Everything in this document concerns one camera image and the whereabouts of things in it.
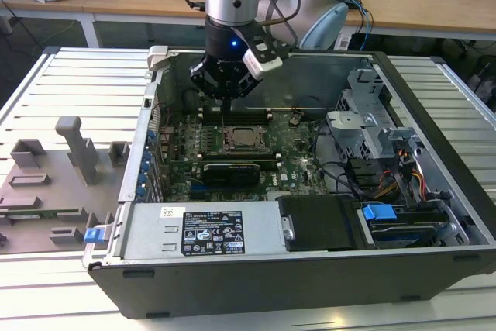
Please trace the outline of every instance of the white cable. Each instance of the white cable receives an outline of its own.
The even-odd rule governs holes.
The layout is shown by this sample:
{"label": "white cable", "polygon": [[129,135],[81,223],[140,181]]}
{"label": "white cable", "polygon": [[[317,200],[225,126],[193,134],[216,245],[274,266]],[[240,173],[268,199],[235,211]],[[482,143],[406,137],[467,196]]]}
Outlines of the white cable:
{"label": "white cable", "polygon": [[[47,37],[43,42],[40,43],[40,46],[42,46],[43,44],[45,44],[46,42],[48,42],[49,40],[51,40],[52,38],[54,38],[55,36],[59,36],[60,34],[63,34],[65,33],[66,31],[68,31],[74,24],[76,23],[76,21],[74,20],[73,22],[71,22],[71,24],[66,27],[65,29],[63,29],[62,31],[59,31],[58,33],[54,33],[53,35],[50,35],[49,37]],[[34,51],[36,50],[36,48],[38,48],[38,46],[34,46],[33,50],[31,51],[31,56],[34,55]]]}

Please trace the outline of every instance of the desk leg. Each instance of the desk leg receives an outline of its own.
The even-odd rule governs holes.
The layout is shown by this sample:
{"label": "desk leg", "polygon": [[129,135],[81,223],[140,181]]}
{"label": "desk leg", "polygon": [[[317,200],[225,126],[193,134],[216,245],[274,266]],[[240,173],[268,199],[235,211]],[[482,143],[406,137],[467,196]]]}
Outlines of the desk leg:
{"label": "desk leg", "polygon": [[344,26],[339,33],[336,42],[334,43],[334,50],[348,50],[350,46],[351,37],[355,33],[354,27]]}
{"label": "desk leg", "polygon": [[145,23],[146,27],[146,38],[150,43],[155,41],[155,33],[153,32],[153,25],[151,23]]}
{"label": "desk leg", "polygon": [[100,48],[101,42],[95,28],[95,18],[91,13],[85,14],[79,19],[83,26],[84,37],[89,48]]}
{"label": "desk leg", "polygon": [[10,27],[9,17],[0,17],[0,32],[5,35],[12,34],[12,27]]}

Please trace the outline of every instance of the power supply label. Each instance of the power supply label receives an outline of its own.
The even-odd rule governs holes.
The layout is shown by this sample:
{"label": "power supply label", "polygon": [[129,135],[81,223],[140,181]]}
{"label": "power supply label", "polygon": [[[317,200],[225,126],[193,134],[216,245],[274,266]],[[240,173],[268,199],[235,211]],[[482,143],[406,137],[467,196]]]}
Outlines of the power supply label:
{"label": "power supply label", "polygon": [[181,252],[185,256],[245,253],[241,211],[183,214]]}

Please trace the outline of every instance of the blue latch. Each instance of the blue latch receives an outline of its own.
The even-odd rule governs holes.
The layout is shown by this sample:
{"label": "blue latch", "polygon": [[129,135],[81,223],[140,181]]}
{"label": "blue latch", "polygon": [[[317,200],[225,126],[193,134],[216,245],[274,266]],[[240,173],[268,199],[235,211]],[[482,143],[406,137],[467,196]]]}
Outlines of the blue latch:
{"label": "blue latch", "polygon": [[105,228],[90,228],[84,234],[85,243],[105,243]]}
{"label": "blue latch", "polygon": [[369,204],[362,208],[362,212],[367,221],[398,219],[392,205]]}

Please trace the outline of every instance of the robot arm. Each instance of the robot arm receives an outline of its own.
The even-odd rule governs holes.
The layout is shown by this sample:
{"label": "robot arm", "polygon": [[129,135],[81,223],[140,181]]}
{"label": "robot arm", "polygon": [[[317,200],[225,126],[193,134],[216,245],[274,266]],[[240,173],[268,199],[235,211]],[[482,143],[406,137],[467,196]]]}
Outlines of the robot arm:
{"label": "robot arm", "polygon": [[[290,15],[298,0],[275,2],[282,13]],[[329,35],[326,29],[329,24],[338,32],[341,29],[348,9],[343,0],[301,0],[299,4],[303,6],[291,20],[298,39],[308,45],[309,40],[315,41],[324,33],[330,45],[337,33]],[[246,96],[267,74],[282,66],[274,36],[291,43],[291,33],[283,22],[274,21],[279,15],[273,12],[269,0],[206,0],[205,10],[205,55],[191,68],[190,75],[207,96],[222,100],[222,109],[228,112],[233,99]],[[273,25],[270,34],[264,24]]]}

